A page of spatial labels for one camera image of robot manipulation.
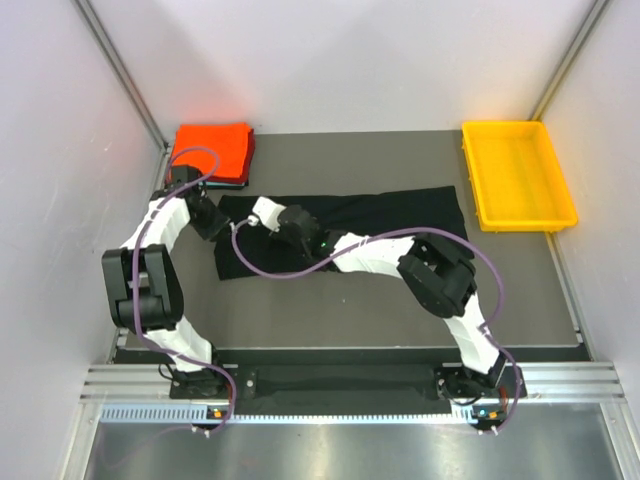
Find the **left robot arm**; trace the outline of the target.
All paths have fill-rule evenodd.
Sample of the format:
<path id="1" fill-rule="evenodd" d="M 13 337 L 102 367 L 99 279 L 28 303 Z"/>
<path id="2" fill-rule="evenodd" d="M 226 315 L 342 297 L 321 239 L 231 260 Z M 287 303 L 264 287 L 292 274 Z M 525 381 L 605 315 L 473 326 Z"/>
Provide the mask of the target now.
<path id="1" fill-rule="evenodd" d="M 206 242 L 229 229 L 229 218 L 209 198 L 201 177 L 194 167 L 172 167 L 134 234 L 106 251 L 101 266 L 115 326 L 171 359 L 167 370 L 180 395 L 212 398 L 231 395 L 233 388 L 215 347 L 186 318 L 171 258 L 184 228 L 192 228 Z"/>

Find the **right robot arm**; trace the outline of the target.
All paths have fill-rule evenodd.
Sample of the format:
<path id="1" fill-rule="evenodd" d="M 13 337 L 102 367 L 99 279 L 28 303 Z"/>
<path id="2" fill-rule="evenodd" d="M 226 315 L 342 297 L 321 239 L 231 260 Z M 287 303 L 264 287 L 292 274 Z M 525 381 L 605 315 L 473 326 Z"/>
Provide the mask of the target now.
<path id="1" fill-rule="evenodd" d="M 486 326 L 475 267 L 449 238 L 428 232 L 373 240 L 327 230 L 299 205 L 276 205 L 261 219 L 276 239 L 293 246 L 313 265 L 326 261 L 324 270 L 402 280 L 423 309 L 443 319 L 462 360 L 459 369 L 439 380 L 443 396 L 477 400 L 495 393 L 507 398 L 502 386 L 507 357 Z"/>

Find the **teal folded t-shirt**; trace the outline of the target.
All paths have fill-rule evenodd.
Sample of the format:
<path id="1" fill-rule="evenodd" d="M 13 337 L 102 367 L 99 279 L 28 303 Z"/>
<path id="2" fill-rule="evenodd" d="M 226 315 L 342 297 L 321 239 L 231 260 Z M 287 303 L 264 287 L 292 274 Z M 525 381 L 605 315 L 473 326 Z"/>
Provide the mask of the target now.
<path id="1" fill-rule="evenodd" d="M 233 183 L 220 183 L 220 182 L 205 182 L 207 189 L 216 190 L 241 190 L 245 188 L 246 184 L 233 184 Z"/>

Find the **orange folded t-shirt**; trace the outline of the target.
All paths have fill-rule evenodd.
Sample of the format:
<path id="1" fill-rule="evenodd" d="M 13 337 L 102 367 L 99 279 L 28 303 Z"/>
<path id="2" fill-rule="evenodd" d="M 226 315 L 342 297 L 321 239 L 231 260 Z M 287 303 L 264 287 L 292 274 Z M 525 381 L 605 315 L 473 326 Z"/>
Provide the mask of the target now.
<path id="1" fill-rule="evenodd" d="M 172 165 L 190 165 L 203 174 L 215 171 L 208 182 L 244 182 L 247 123 L 182 124 L 175 136 Z"/>

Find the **red folded t-shirt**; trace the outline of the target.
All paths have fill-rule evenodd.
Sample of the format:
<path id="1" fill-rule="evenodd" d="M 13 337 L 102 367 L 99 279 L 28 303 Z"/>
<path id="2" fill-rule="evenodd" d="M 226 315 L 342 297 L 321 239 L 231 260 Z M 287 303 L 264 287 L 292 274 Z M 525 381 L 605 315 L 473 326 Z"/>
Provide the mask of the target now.
<path id="1" fill-rule="evenodd" d="M 251 169 L 251 163 L 255 153 L 255 148 L 256 148 L 255 132 L 253 129 L 251 129 L 247 136 L 247 150 L 246 150 L 246 158 L 245 158 L 244 172 L 243 172 L 244 183 L 246 185 L 249 184 L 250 169 Z"/>

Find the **yellow plastic tray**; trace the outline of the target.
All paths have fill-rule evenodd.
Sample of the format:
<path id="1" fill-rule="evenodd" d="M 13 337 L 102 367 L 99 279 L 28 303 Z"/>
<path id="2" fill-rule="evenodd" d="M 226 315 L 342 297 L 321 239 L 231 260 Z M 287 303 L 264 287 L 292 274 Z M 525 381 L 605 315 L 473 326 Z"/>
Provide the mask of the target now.
<path id="1" fill-rule="evenodd" d="M 479 227 L 484 232 L 558 232 L 578 214 L 545 125 L 466 121 L 461 126 Z"/>

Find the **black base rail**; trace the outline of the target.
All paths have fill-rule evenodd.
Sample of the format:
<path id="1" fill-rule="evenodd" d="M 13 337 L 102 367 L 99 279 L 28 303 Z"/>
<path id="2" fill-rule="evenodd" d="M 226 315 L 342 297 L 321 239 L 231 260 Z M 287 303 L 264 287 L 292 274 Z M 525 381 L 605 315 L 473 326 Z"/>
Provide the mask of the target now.
<path id="1" fill-rule="evenodd" d="M 505 406 L 516 393 L 527 395 L 511 366 L 498 379 L 456 364 L 241 364 L 228 373 L 241 414 L 443 413 L 452 402 L 497 399 Z"/>

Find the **left aluminium frame post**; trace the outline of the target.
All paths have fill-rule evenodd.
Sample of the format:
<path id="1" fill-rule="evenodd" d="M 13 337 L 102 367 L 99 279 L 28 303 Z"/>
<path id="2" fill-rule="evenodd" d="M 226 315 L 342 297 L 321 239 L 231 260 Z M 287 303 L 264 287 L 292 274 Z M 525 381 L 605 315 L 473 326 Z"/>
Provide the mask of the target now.
<path id="1" fill-rule="evenodd" d="M 161 151 L 165 151 L 168 146 L 168 140 L 165 138 L 158 123 L 154 119 L 141 91 L 136 85 L 136 82 L 125 65 L 118 48 L 108 33 L 92 2 L 88 0 L 71 0 L 71 4 L 90 32 L 90 35 L 104 56 L 116 80 L 136 111 L 143 127 L 151 137 L 153 143 Z"/>

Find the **aluminium frame post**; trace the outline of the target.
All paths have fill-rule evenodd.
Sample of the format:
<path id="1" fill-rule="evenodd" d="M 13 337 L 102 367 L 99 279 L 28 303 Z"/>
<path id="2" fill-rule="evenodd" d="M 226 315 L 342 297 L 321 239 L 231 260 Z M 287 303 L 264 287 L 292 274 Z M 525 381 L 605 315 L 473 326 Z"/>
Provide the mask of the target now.
<path id="1" fill-rule="evenodd" d="M 571 40 L 562 53 L 556 67 L 550 78 L 546 82 L 541 94 L 539 95 L 531 114 L 530 121 L 542 121 L 546 112 L 549 110 L 553 100 L 560 91 L 562 85 L 569 77 L 572 68 L 577 62 L 580 54 L 597 29 L 599 23 L 611 6 L 611 0 L 595 0 L 591 1 L 586 14 L 572 35 Z"/>
<path id="2" fill-rule="evenodd" d="M 165 151 L 168 146 L 168 140 L 165 138 L 158 123 L 154 119 L 141 91 L 136 85 L 136 82 L 125 65 L 118 48 L 108 33 L 92 2 L 88 0 L 71 0 L 71 4 L 90 32 L 90 35 L 104 56 L 116 80 L 136 111 L 143 127 L 151 137 L 153 143 L 161 151 Z"/>

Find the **right aluminium frame post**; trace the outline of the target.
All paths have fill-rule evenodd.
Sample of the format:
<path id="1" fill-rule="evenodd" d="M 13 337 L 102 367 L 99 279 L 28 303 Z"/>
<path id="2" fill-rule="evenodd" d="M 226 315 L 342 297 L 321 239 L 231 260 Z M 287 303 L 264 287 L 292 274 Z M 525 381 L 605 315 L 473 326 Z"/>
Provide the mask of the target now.
<path id="1" fill-rule="evenodd" d="M 530 121 L 542 121 L 546 112 L 549 110 L 553 100 L 560 91 L 562 85 L 569 77 L 572 68 L 577 62 L 580 54 L 597 29 L 599 23 L 611 6 L 611 0 L 595 0 L 591 1 L 586 14 L 572 35 L 571 40 L 562 53 L 556 67 L 550 78 L 546 82 L 541 94 L 539 95 L 531 114 Z"/>

